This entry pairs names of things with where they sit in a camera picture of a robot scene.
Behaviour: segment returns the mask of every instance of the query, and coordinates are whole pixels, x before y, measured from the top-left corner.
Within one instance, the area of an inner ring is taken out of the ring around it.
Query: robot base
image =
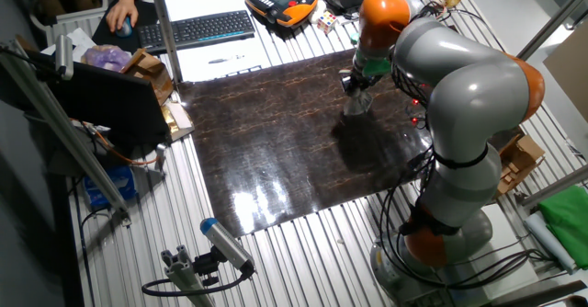
[[[395,241],[396,234],[392,236],[392,242]],[[394,301],[396,306],[453,306],[451,296],[446,290],[428,286],[400,272],[386,257],[383,245],[389,246],[387,238],[384,238],[383,241],[378,240],[372,245],[370,252],[371,269],[378,284]],[[405,248],[404,240],[401,239],[401,251],[405,250]],[[392,256],[390,248],[388,247],[386,250]],[[427,279],[438,280],[430,268],[423,267],[422,269],[414,269],[414,271]]]

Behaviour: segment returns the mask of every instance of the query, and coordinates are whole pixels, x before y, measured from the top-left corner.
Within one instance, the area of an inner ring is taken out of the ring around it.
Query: gray floor
[[[516,55],[558,11],[565,0],[474,0],[507,52]],[[546,80],[545,103],[572,143],[588,154],[588,123],[555,82],[543,60],[570,31],[561,26],[528,60]]]

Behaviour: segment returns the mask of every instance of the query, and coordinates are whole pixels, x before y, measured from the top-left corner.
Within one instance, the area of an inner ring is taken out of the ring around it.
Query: green cloth
[[[588,269],[588,194],[567,188],[539,203],[548,229],[558,238],[576,265]]]

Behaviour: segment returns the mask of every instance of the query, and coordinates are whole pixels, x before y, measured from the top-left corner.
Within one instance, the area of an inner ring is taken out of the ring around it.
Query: small cube
[[[324,32],[324,34],[326,35],[329,32],[331,32],[331,30],[333,30],[336,23],[337,23],[336,16],[334,16],[333,14],[331,14],[329,12],[324,12],[322,17],[319,18],[319,21],[316,26],[317,26],[317,28],[322,30],[322,32]]]

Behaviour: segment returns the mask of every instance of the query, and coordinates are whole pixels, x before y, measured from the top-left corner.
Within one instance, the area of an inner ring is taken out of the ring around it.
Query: robotic arm
[[[368,111],[366,89],[390,73],[389,59],[405,76],[433,88],[427,123],[435,165],[411,219],[400,229],[404,239],[398,246],[405,264],[426,275],[430,267],[471,256],[492,238],[481,207],[494,195],[502,167],[487,140],[531,117],[545,87],[527,63],[460,36],[432,17],[419,17],[417,2],[364,1],[354,69],[342,83],[350,96],[346,115]],[[374,245],[372,269],[390,295],[408,301],[422,283],[387,264],[382,257],[387,248]]]

